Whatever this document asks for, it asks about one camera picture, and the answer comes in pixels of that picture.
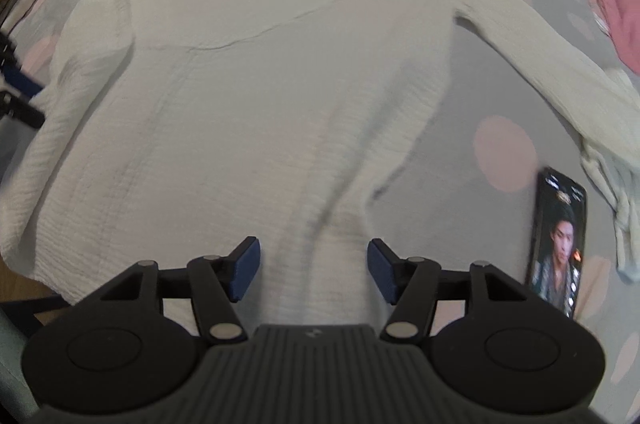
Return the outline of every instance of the phone screen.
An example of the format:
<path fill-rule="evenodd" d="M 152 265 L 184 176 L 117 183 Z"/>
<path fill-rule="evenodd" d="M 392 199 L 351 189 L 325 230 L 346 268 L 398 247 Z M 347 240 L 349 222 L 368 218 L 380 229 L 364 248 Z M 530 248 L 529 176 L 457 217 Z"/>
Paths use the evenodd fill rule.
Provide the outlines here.
<path fill-rule="evenodd" d="M 580 286 L 586 215 L 583 187 L 551 168 L 540 173 L 527 282 L 570 318 Z"/>

